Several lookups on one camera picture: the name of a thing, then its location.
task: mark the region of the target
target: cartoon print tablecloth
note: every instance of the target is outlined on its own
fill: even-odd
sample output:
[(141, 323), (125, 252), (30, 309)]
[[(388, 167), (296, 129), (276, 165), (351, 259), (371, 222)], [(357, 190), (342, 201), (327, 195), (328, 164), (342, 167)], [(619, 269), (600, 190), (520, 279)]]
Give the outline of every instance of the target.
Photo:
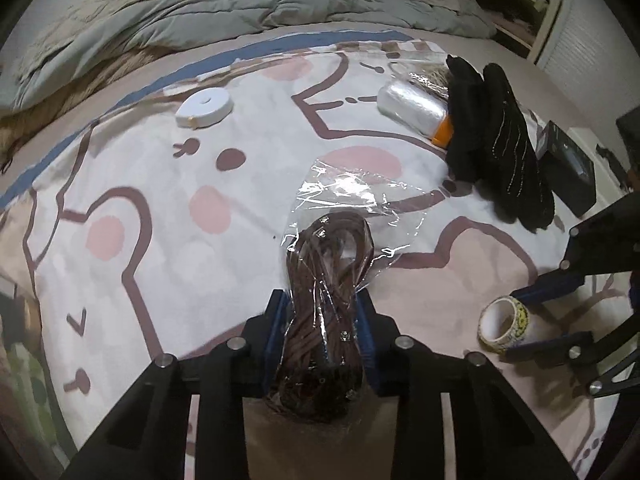
[[(280, 239), (316, 158), (424, 191), (412, 201), (426, 220), (411, 252), (369, 290), (379, 312), (436, 352), (479, 349), (482, 307), (557, 266), (577, 223), (559, 200), (547, 230), (503, 222), (450, 178), (444, 152), (377, 111), (389, 62), (437, 52), (423, 41), (348, 42), (238, 61), (94, 121), (12, 203), (0, 267), (40, 303), (78, 446), (151, 358), (206, 352), (286, 286)], [(178, 128), (180, 103), (207, 86), (229, 90), (231, 115)], [(590, 278), (547, 304), (545, 320), (558, 334), (601, 336), (629, 316), (627, 286), (624, 274)], [(616, 399), (574, 398), (563, 368), (492, 359), (585, 476)]]

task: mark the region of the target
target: small black box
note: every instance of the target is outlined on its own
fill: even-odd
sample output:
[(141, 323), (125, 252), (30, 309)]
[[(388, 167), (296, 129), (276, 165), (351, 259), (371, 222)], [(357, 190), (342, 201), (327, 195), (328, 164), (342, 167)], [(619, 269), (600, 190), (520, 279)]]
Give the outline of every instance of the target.
[(580, 217), (596, 203), (593, 161), (552, 121), (546, 124), (545, 133), (542, 173), (553, 192)]

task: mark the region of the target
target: brown oval print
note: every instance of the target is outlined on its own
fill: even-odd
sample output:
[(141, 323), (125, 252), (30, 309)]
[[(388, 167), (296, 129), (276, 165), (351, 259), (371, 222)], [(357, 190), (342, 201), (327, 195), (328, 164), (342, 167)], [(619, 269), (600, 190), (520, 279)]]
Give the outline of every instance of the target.
[(235, 170), (244, 164), (246, 155), (235, 148), (227, 148), (218, 155), (216, 168), (220, 171)]

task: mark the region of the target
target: bedding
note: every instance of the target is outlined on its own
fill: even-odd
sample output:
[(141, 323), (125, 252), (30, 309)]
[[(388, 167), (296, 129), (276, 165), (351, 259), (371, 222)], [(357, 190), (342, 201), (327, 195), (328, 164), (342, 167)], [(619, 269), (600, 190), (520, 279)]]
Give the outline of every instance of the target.
[(162, 53), (331, 21), (472, 38), (495, 31), (475, 0), (91, 0), (69, 10), (0, 74), (0, 163), (87, 95)]
[[(424, 190), (417, 198), (425, 228), (370, 293), (379, 312), (435, 351), (479, 349), (482, 307), (558, 264), (577, 222), (561, 202), (545, 231), (504, 223), (474, 190), (448, 178), (442, 152), (377, 113), (372, 97), (388, 81), (389, 60), (440, 50), (421, 41), (349, 41), (242, 60), (176, 83), (92, 122), (12, 203), (0, 250), (13, 256), (2, 270), (40, 301), (52, 380), (77, 444), (150, 357), (206, 352), (284, 285), (279, 238), (315, 158)], [(233, 113), (202, 130), (177, 128), (180, 102), (211, 85), (231, 92)], [(610, 331), (630, 313), (627, 283), (624, 274), (595, 277), (548, 307), (550, 328)], [(566, 370), (492, 358), (583, 478), (615, 399), (574, 398)], [(370, 413), (377, 436), (392, 433), (386, 408)], [(271, 456), (316, 478), (313, 460), (292, 464), (277, 438), (258, 438), (274, 435), (260, 406), (250, 409), (250, 460), (266, 475)], [(369, 478), (383, 478), (384, 457), (372, 462), (380, 467), (372, 465)]]

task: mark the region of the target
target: roll of tape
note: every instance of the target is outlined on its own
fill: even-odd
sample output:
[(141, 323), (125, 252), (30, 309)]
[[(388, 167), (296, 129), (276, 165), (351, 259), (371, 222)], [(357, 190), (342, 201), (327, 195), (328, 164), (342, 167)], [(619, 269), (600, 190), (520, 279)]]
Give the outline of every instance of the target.
[(530, 324), (527, 308), (512, 296), (492, 301), (480, 314), (478, 338), (496, 352), (519, 345)]

